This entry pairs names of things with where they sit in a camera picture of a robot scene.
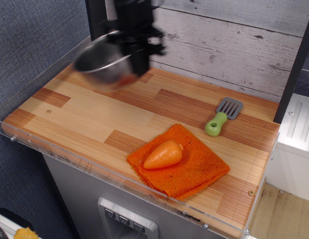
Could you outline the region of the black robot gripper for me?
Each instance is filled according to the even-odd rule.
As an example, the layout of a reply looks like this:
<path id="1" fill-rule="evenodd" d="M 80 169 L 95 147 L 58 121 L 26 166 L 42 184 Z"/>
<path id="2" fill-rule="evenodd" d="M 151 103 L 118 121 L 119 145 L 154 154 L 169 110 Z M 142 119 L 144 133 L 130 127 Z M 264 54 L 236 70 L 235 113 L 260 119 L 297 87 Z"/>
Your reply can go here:
<path id="1" fill-rule="evenodd" d="M 107 30 L 114 30 L 114 58 L 132 58 L 134 73 L 141 77 L 149 70 L 149 55 L 165 55 L 163 32 L 153 26 L 153 11 L 162 0 L 115 0 L 117 18 L 102 23 Z M 138 43 L 146 50 L 133 52 L 130 45 Z"/>

